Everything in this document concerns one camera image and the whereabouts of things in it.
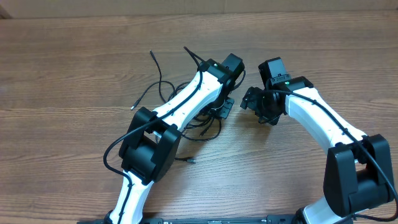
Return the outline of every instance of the black cable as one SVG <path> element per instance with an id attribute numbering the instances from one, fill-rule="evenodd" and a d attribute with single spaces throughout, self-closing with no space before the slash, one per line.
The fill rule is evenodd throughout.
<path id="1" fill-rule="evenodd" d="M 213 119 L 211 119 L 211 122 L 210 122 L 210 124 L 199 134 L 199 136 L 203 136 L 203 135 L 205 135 L 206 134 L 206 132 L 209 130 L 209 128 L 211 127 L 211 125 L 213 124 L 213 122 L 214 122 L 214 119 L 216 119 L 215 117 L 213 117 Z"/>
<path id="2" fill-rule="evenodd" d="M 193 139 L 193 138 L 190 138 L 190 137 L 186 137 L 186 135 L 184 135 L 184 134 L 182 134 L 182 137 L 184 137 L 184 138 L 186 138 L 188 140 L 191 140 L 191 141 L 195 141 L 195 142 L 205 142 L 205 141 L 213 140 L 213 139 L 217 138 L 220 135 L 220 133 L 221 133 L 221 119 L 217 119 L 217 120 L 218 120 L 218 122 L 220 124 L 220 128 L 218 129 L 218 133 L 215 136 L 211 137 L 211 138 L 208 138 L 208 139 Z"/>
<path id="3" fill-rule="evenodd" d="M 201 57 L 197 56 L 195 53 L 191 52 L 191 54 L 192 54 L 195 58 L 199 59 L 201 62 L 205 62 L 205 60 L 203 60 Z"/>
<path id="4" fill-rule="evenodd" d="M 173 92 L 175 91 L 175 88 L 174 88 L 173 83 L 171 83 L 171 82 L 169 82 L 169 81 L 157 81 L 157 82 L 154 82 L 154 83 L 152 83 L 152 84 L 150 84 L 150 85 L 148 86 L 148 88 L 142 93 L 142 95 L 138 98 L 138 100 L 132 105 L 132 107 L 131 107 L 130 110 L 133 110 L 134 108 L 136 108 L 136 107 L 138 106 L 139 102 L 142 100 L 142 98 L 144 97 L 144 95 L 148 92 L 148 90 L 149 90 L 152 86 L 154 86 L 154 85 L 156 85 L 156 84 L 158 84 L 158 83 L 162 83 L 162 82 L 169 84 L 169 85 L 173 88 Z"/>
<path id="5" fill-rule="evenodd" d="M 208 124 L 211 121 L 211 116 L 209 116 L 206 120 L 202 121 L 200 124 L 187 124 L 187 127 L 185 129 L 193 129 L 193 128 L 199 128 L 203 127 L 204 125 Z"/>
<path id="6" fill-rule="evenodd" d="M 162 95 L 162 90 L 160 89 L 160 85 L 162 84 L 162 72 L 160 71 L 159 63 L 157 63 L 157 60 L 156 60 L 155 55 L 152 52 L 152 50 L 149 50 L 149 53 L 150 53 L 150 56 L 152 56 L 152 58 L 154 59 L 157 69 L 159 70 L 159 96 L 162 99 L 163 103 L 166 103 L 166 100 L 164 99 L 164 97 Z"/>
<path id="7" fill-rule="evenodd" d="M 200 119 L 200 118 L 198 118 L 200 115 L 203 115 L 203 114 L 198 114 L 198 115 L 194 116 L 193 119 L 194 119 L 195 121 L 204 122 L 204 121 L 207 121 L 208 118 L 209 118 L 209 117 L 207 117 L 206 119 Z"/>
<path id="8" fill-rule="evenodd" d="M 241 86 L 245 76 L 246 76 L 246 70 L 243 70 L 243 77 L 241 81 L 238 84 L 236 84 L 232 90 L 236 90 L 237 88 L 239 88 L 239 86 Z"/>
<path id="9" fill-rule="evenodd" d="M 317 105 L 321 110 L 323 110 L 329 117 L 330 119 L 343 131 L 345 135 L 347 135 L 359 148 L 360 150 L 364 153 L 366 158 L 370 161 L 370 163 L 377 169 L 377 171 L 382 175 L 383 179 L 386 181 L 387 186 L 390 188 L 392 191 L 392 194 L 394 195 L 394 199 L 396 201 L 396 212 L 393 216 L 389 218 L 378 218 L 378 217 L 372 217 L 369 215 L 361 215 L 361 214 L 352 214 L 352 218 L 365 218 L 368 220 L 374 220 L 377 222 L 392 222 L 398 218 L 398 195 L 397 191 L 395 190 L 394 186 L 391 184 L 390 180 L 387 178 L 386 174 L 383 172 L 383 170 L 380 168 L 379 164 L 374 160 L 373 156 L 370 155 L 368 150 L 348 131 L 347 128 L 345 128 L 333 115 L 330 111 L 328 111 L 323 105 L 321 105 L 317 100 L 313 100 L 309 97 L 289 92 L 289 91 L 283 91 L 283 90 L 263 90 L 263 93 L 281 93 L 285 95 L 293 95 L 297 96 L 301 99 L 307 100 L 311 102 L 314 105 Z"/>
<path id="10" fill-rule="evenodd" d="M 197 67 L 198 67 L 198 69 L 199 69 L 199 74 L 200 74 L 199 84 L 198 84 L 197 87 L 194 89 L 194 91 L 193 91 L 188 97 L 186 97 L 180 104 L 178 104 L 175 108 L 171 109 L 168 113 L 164 114 L 163 116 L 161 116 L 161 117 L 159 117 L 159 118 L 157 118 L 157 119 L 155 119 L 155 120 L 153 120 L 153 121 L 150 121 L 150 122 L 148 122 L 148 123 L 146 123 L 146 124 L 144 124 L 144 125 L 142 125 L 142 126 L 136 128 L 136 129 L 134 129 L 134 130 L 132 130 L 132 131 L 126 133 L 126 134 L 124 134 L 123 136 L 121 136 L 120 138 L 118 138 L 117 140 L 115 140 L 114 142 L 112 142 L 112 144 L 110 144 L 109 147 L 105 150 L 105 153 L 104 153 L 104 156 L 103 156 L 103 162 L 104 162 L 105 167 L 106 167 L 107 169 L 109 169 L 110 171 L 116 173 L 116 174 L 122 175 L 123 177 L 127 178 L 127 180 L 129 181 L 129 185 L 128 185 L 129 188 L 128 188 L 128 190 L 127 190 L 126 198 L 124 199 L 123 205 L 122 205 L 122 207 L 121 207 L 121 212 L 120 212 L 120 214 L 119 214 L 118 224 L 120 224 L 120 222 L 121 222 L 121 220 L 122 220 L 122 216 L 123 216 L 123 213 L 124 213 L 124 207 L 126 206 L 127 200 L 128 200 L 128 198 L 129 198 L 129 196 L 130 196 L 130 192 L 131 192 L 131 189 L 132 189 L 133 184 L 132 184 L 131 178 L 130 178 L 127 174 L 125 174 L 125 173 L 123 173 L 123 172 L 121 172 L 121 171 L 119 171 L 119 170 L 117 170 L 117 169 L 111 167 L 111 166 L 108 164 L 108 162 L 107 162 L 107 156 L 108 156 L 109 152 L 112 150 L 112 148 L 113 148 L 115 145 L 117 145 L 119 142 L 121 142 L 121 141 L 123 141 L 124 139 L 126 139 L 127 137 L 129 137 L 131 134 L 133 134 L 133 133 L 135 133 L 135 132 L 137 132 L 137 131 L 145 130 L 145 129 L 148 128 L 149 126 L 152 126 L 153 124 L 155 124 L 155 123 L 157 123 L 157 122 L 159 122 L 159 121 L 162 121 L 164 118 L 166 118 L 166 117 L 170 116 L 171 114 L 173 114 L 173 113 L 174 113 L 175 111 L 177 111 L 182 105 L 184 105 L 190 98 L 192 98 L 192 97 L 195 95 L 195 93 L 200 89 L 201 83 L 202 83 L 202 81 L 203 81 L 203 72 L 202 72 L 202 70 L 201 70 L 201 68 L 200 68 L 200 65 L 199 65 L 198 60 L 195 58 L 195 54 L 192 53 L 190 50 L 188 50 L 187 47 L 184 47 L 184 49 L 188 52 L 188 54 L 191 56 L 191 58 L 195 61 L 196 65 L 197 65 Z"/>
<path id="11" fill-rule="evenodd" d="M 185 86 L 183 86 L 183 85 L 186 85 L 186 84 L 189 84 L 189 83 L 190 82 L 183 82 L 183 83 L 179 84 L 176 87 L 175 90 L 173 89 L 173 92 L 172 92 L 172 94 L 170 94 L 170 96 L 169 96 L 167 101 L 170 101 L 173 97 L 177 96 L 177 92 L 185 88 Z"/>
<path id="12" fill-rule="evenodd" d="M 271 80 L 271 78 L 268 78 L 266 81 L 266 90 L 269 90 L 269 81 Z"/>

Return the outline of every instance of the robotic arm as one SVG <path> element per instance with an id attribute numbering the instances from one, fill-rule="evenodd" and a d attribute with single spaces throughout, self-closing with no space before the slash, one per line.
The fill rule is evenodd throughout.
<path id="1" fill-rule="evenodd" d="M 187 123 L 199 112 L 215 113 L 220 119 L 228 117 L 234 103 L 228 95 L 233 90 L 236 79 L 244 71 L 242 59 L 230 54 L 223 63 L 212 59 L 203 61 L 199 69 L 201 71 L 197 72 L 195 78 L 172 100 L 152 112 L 142 107 L 135 113 L 127 133 L 155 119 L 162 118 L 162 121 L 124 139 L 119 156 L 123 159 L 123 172 L 130 177 L 132 184 L 124 177 L 116 208 L 99 222 L 140 223 L 149 190 L 171 167 Z M 198 85 L 198 91 L 183 103 Z M 177 110 L 165 117 L 178 105 Z M 159 143 L 150 140 L 144 135 L 144 131 L 160 137 Z"/>
<path id="2" fill-rule="evenodd" d="M 304 126 L 328 156 L 323 183 L 325 196 L 301 208 L 291 221 L 284 219 L 280 223 L 352 223 L 347 216 L 394 199 L 386 180 L 347 135 L 350 133 L 366 148 L 394 184 L 389 145 L 380 134 L 369 137 L 346 122 L 322 100 L 305 77 L 291 79 L 280 58 L 264 62 L 259 71 L 265 89 L 250 87 L 241 107 L 254 110 L 259 123 L 276 125 L 282 113 L 289 115 Z M 342 130 L 330 115 L 346 129 Z M 367 166 L 356 172 L 355 162 Z"/>
<path id="3" fill-rule="evenodd" d="M 127 132 L 133 134 L 124 139 L 119 150 L 124 174 L 132 180 L 132 184 L 129 185 L 130 181 L 125 177 L 116 208 L 104 220 L 90 223 L 349 224 L 353 223 L 353 214 L 365 218 L 365 215 L 360 216 L 359 213 L 397 198 L 388 142 L 380 134 L 367 136 L 350 125 L 322 100 L 310 81 L 305 77 L 291 78 L 282 60 L 274 58 L 259 66 L 265 89 L 250 87 L 241 107 L 253 110 L 261 124 L 276 125 L 280 115 L 285 114 L 304 126 L 327 154 L 324 196 L 317 202 L 300 208 L 295 215 L 142 220 L 142 208 L 149 190 L 173 163 L 187 123 L 199 112 L 215 113 L 217 117 L 226 119 L 234 103 L 228 94 L 234 90 L 235 81 L 243 70 L 242 60 L 233 54 L 221 64 L 212 59 L 202 61 L 202 78 L 198 72 L 172 101 L 154 111 L 146 108 L 137 111 Z M 198 85 L 200 91 L 180 106 Z M 157 118 L 162 120 L 134 132 Z M 144 132 L 160 137 L 159 143 L 150 140 Z M 356 162 L 366 164 L 366 168 L 356 171 Z M 390 220 L 395 220 L 397 216 L 398 213 Z"/>

